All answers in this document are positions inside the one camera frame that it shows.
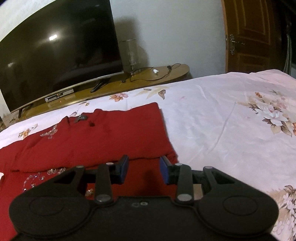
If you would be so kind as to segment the red embroidered sweater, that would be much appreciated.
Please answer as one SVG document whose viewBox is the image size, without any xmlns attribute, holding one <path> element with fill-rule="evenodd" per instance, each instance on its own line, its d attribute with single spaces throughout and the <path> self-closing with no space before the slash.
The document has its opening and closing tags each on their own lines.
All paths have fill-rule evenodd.
<svg viewBox="0 0 296 241">
<path fill-rule="evenodd" d="M 165 185 L 159 159 L 171 163 L 177 155 L 168 139 L 163 115 L 153 102 L 127 111 L 96 109 L 85 120 L 64 117 L 59 123 L 1 149 L 1 240 L 16 231 L 9 218 L 12 200 L 33 183 L 43 183 L 51 169 L 99 164 L 129 157 L 123 185 L 115 196 L 173 196 L 175 186 Z"/>
</svg>

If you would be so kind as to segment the white floral bed sheet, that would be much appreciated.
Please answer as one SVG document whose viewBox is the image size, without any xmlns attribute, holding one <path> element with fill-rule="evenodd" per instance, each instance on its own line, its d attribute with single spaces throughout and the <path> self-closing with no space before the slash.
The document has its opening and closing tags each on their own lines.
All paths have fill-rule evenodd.
<svg viewBox="0 0 296 241">
<path fill-rule="evenodd" d="M 295 79 L 278 70 L 227 73 L 81 101 L 1 132 L 1 149 L 64 117 L 157 103 L 177 163 L 213 166 L 270 195 L 280 213 L 272 230 L 295 240 Z"/>
</svg>

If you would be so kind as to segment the wooden tv stand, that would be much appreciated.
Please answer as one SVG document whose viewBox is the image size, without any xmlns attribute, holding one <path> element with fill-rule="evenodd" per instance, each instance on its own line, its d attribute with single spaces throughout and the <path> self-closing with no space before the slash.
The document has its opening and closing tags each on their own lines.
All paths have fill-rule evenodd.
<svg viewBox="0 0 296 241">
<path fill-rule="evenodd" d="M 154 74 L 153 69 L 158 69 L 159 73 Z M 95 92 L 91 92 L 98 81 L 89 82 L 74 87 L 74 92 L 51 102 L 38 100 L 27 105 L 21 110 L 9 113 L 1 118 L 1 130 L 19 121 L 26 120 L 41 113 L 57 110 L 74 103 L 91 100 L 97 97 L 123 93 L 137 88 L 146 88 L 158 84 L 166 84 L 185 80 L 190 76 L 190 68 L 186 64 L 176 63 L 169 66 L 145 67 L 132 74 L 120 74 L 109 79 L 102 80 L 105 84 Z"/>
</svg>

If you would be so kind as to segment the brown wooden door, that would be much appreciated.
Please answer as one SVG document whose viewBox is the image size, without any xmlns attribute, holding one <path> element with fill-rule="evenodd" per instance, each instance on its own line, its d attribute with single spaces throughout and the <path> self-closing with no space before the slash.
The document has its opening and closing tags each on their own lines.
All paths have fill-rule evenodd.
<svg viewBox="0 0 296 241">
<path fill-rule="evenodd" d="M 276 52 L 277 34 L 272 1 L 223 0 L 221 2 L 226 39 L 226 72 L 251 73 L 280 69 Z M 236 41 L 230 54 L 230 34 Z"/>
</svg>

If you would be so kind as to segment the brass door latch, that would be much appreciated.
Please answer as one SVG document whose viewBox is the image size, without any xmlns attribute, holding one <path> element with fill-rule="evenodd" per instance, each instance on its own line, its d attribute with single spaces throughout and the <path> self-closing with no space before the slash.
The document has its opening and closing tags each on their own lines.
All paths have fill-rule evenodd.
<svg viewBox="0 0 296 241">
<path fill-rule="evenodd" d="M 233 56 L 235 54 L 235 46 L 236 45 L 242 45 L 244 46 L 245 43 L 244 42 L 241 42 L 241 41 L 236 41 L 235 37 L 233 34 L 230 34 L 230 39 L 229 39 L 229 42 L 230 42 L 230 54 Z"/>
</svg>

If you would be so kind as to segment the silver set-top box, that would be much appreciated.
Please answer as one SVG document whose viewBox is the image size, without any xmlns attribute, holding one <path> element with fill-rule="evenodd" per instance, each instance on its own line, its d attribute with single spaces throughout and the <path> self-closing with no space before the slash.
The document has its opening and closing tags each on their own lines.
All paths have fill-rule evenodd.
<svg viewBox="0 0 296 241">
<path fill-rule="evenodd" d="M 71 88 L 71 89 L 67 89 L 67 90 L 64 90 L 62 92 L 58 92 L 56 94 L 52 94 L 48 97 L 45 98 L 45 102 L 51 102 L 51 101 L 54 101 L 56 99 L 59 99 L 61 97 L 64 97 L 64 96 L 67 96 L 69 94 L 72 94 L 74 92 L 74 90 Z"/>
</svg>

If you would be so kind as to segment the black curved television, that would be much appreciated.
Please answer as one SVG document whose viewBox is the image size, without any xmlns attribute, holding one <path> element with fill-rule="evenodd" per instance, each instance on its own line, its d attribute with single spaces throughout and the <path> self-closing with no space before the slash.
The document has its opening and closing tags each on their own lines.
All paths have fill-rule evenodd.
<svg viewBox="0 0 296 241">
<path fill-rule="evenodd" d="M 109 1 L 54 1 L 1 41 L 9 111 L 122 71 Z"/>
</svg>

